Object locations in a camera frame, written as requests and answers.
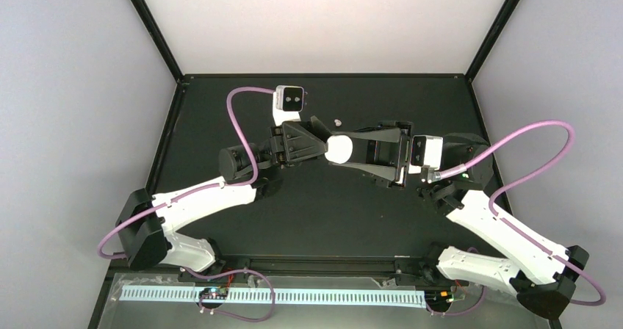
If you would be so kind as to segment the white earbud charging case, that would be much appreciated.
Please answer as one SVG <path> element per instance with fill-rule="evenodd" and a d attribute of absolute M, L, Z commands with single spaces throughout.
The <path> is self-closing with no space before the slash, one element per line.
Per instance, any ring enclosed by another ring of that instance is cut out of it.
<path fill-rule="evenodd" d="M 340 134 L 327 139 L 325 158 L 335 164 L 346 163 L 353 154 L 353 141 L 350 137 Z"/>

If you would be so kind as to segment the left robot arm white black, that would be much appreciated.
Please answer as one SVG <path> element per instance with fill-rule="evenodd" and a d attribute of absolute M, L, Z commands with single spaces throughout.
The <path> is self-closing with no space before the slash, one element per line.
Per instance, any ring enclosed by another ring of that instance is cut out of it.
<path fill-rule="evenodd" d="M 155 195 L 146 189 L 133 191 L 113 230 L 123 249 L 112 258 L 126 260 L 136 271 L 160 264 L 195 272 L 209 269 L 219 256 L 214 242 L 180 230 L 226 209 L 272 197 L 283 184 L 281 169 L 325 155 L 331 135 L 317 117 L 286 120 L 273 127 L 270 139 L 261 145 L 223 149 L 217 178 Z"/>

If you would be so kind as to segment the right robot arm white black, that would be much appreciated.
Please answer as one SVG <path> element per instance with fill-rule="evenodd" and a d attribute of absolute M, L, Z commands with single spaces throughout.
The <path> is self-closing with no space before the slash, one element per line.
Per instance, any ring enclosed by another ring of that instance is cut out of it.
<path fill-rule="evenodd" d="M 496 149 L 474 134 L 415 135 L 397 123 L 332 131 L 325 140 L 332 165 L 361 170 L 389 187 L 403 187 L 416 176 L 419 195 L 440 215 L 499 252 L 485 256 L 436 244 L 418 264 L 424 282 L 477 283 L 515 297 L 541 318 L 558 319 L 574 302 L 577 280 L 586 276 L 588 252 L 542 236 L 485 193 Z"/>

